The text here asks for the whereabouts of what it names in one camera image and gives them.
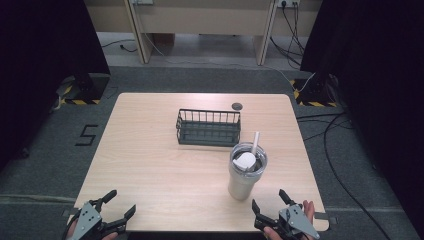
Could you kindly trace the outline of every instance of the black curtain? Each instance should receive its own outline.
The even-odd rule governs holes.
[[[83,0],[0,6],[0,169],[29,144],[68,76],[110,74]]]
[[[424,238],[424,1],[324,0],[301,69],[339,94],[378,169]]]

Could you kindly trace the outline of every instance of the yellow and black tape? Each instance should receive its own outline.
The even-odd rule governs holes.
[[[325,92],[319,96],[311,96],[306,92],[299,92],[297,89],[293,92],[296,103],[301,106],[313,107],[336,107],[336,103],[332,100],[331,93]]]
[[[99,104],[100,100],[63,99],[62,104],[89,105]]]
[[[65,89],[61,104],[89,105],[89,104],[100,103],[100,99],[78,99],[77,94],[74,97],[69,96],[69,95],[72,95],[72,92],[71,92],[71,90],[73,90],[72,87],[73,85],[71,84]]]

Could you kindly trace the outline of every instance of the metal basket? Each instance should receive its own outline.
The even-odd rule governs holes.
[[[179,144],[233,147],[240,141],[240,113],[180,109],[177,118]]]

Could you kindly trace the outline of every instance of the clear plastic cup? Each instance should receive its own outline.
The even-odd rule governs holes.
[[[233,147],[230,153],[228,192],[236,200],[243,201],[250,196],[253,186],[261,178],[268,163],[268,157],[260,146],[256,149],[256,163],[250,170],[243,171],[233,163],[233,160],[243,153],[251,152],[252,147],[253,143],[251,142],[239,143]]]

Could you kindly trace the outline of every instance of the wooden table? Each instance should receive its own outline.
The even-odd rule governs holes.
[[[179,145],[176,120],[180,108],[232,111],[241,103],[240,142],[253,141],[268,154],[268,166],[245,201],[228,193],[231,147]],[[296,202],[313,200],[324,212],[321,196],[289,98],[282,94],[124,93],[109,122],[75,203],[81,207],[116,189],[103,205],[104,221],[137,212],[128,231],[252,232],[252,198],[262,213],[278,218],[287,207],[284,189]],[[315,220],[318,231],[328,221]]]

